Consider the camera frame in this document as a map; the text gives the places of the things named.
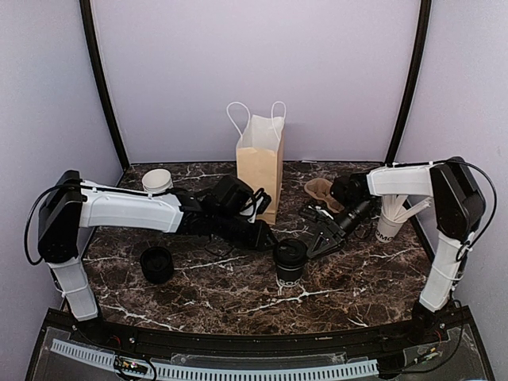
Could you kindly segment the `black cup lid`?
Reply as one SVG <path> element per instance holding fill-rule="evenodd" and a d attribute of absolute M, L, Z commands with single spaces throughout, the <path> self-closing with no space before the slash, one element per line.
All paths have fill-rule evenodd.
<path fill-rule="evenodd" d="M 284 267 L 302 266 L 307 261 L 307 245 L 294 238 L 281 240 L 273 250 L 274 261 Z"/>

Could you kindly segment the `black paper coffee cup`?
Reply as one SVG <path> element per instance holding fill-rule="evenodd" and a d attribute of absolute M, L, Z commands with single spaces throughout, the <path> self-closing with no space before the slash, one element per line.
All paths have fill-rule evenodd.
<path fill-rule="evenodd" d="M 283 287 L 294 287 L 302 278 L 306 261 L 276 260 L 276 279 Z"/>

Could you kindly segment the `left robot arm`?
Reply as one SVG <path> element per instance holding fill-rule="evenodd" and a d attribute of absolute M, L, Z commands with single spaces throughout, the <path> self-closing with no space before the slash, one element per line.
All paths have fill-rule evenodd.
<path fill-rule="evenodd" d="M 234 248 L 264 252 L 277 240 L 261 215 L 271 196 L 232 175 L 199 192 L 171 188 L 147 192 L 108 187 L 65 171 L 39 195 L 29 212 L 38 217 L 37 251 L 52 271 L 80 331 L 95 346 L 112 339 L 84 270 L 77 239 L 81 228 L 150 229 L 187 236 L 220 237 Z"/>

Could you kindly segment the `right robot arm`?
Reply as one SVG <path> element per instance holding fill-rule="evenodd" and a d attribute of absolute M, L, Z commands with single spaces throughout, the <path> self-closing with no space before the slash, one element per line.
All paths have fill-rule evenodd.
<path fill-rule="evenodd" d="M 456 156 L 418 164 L 388 164 L 334 180 L 330 194 L 344 210 L 318 215 L 307 257 L 337 252 L 377 202 L 396 196 L 424 196 L 434 205 L 438 245 L 427 282 L 416 306 L 436 313 L 460 281 L 468 253 L 487 230 L 481 220 L 486 200 L 473 175 L 477 166 Z"/>

